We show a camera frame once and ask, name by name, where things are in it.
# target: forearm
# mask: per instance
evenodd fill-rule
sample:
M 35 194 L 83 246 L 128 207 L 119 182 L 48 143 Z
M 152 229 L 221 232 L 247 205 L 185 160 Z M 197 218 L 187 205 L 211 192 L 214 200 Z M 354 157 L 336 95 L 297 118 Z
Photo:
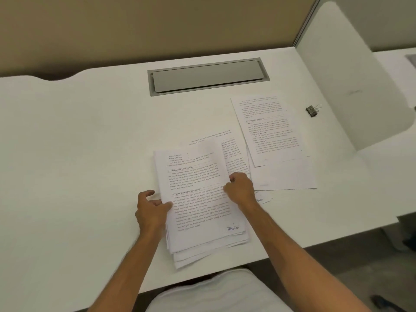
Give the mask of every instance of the forearm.
M 262 242 L 287 292 L 302 312 L 369 311 L 256 202 L 240 208 Z
M 157 235 L 150 233 L 139 236 L 104 290 L 88 309 L 89 312 L 130 312 L 133 309 L 159 240 Z

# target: left hand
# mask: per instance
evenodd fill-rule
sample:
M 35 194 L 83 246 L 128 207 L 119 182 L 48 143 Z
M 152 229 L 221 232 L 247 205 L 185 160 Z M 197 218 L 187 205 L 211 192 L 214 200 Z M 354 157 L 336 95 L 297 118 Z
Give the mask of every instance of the left hand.
M 156 235 L 162 238 L 165 230 L 166 215 L 172 208 L 172 202 L 162 203 L 160 199 L 147 200 L 154 190 L 147 190 L 138 195 L 136 218 L 140 227 L 140 235 Z

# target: binder clip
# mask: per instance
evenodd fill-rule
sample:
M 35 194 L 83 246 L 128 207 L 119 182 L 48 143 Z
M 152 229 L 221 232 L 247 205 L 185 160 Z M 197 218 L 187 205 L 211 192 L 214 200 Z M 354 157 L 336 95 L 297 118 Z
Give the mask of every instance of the binder clip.
M 319 109 L 322 107 L 322 104 L 316 105 L 314 106 L 309 106 L 306 108 L 306 111 L 309 113 L 309 115 L 311 117 L 315 117 L 316 115 L 318 115 Z

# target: hand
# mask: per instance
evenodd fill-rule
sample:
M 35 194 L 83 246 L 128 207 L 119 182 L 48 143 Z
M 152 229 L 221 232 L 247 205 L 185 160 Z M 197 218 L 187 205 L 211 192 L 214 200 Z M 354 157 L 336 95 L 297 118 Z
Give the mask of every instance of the hand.
M 245 173 L 231 174 L 230 181 L 231 183 L 226 183 L 223 189 L 239 207 L 248 203 L 257 203 L 253 183 Z
M 160 199 L 147 200 L 154 190 L 147 190 L 138 195 L 136 218 L 140 227 L 140 235 L 156 235 L 162 238 L 165 230 L 166 215 L 172 208 L 172 202 L 162 203 Z

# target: beige wall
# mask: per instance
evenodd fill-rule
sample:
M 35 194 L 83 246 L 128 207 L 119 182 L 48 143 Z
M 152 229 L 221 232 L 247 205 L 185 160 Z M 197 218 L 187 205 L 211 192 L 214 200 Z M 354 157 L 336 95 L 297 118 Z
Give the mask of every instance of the beige wall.
M 416 0 L 335 1 L 372 51 L 416 47 Z
M 0 76 L 291 46 L 315 0 L 1 0 Z

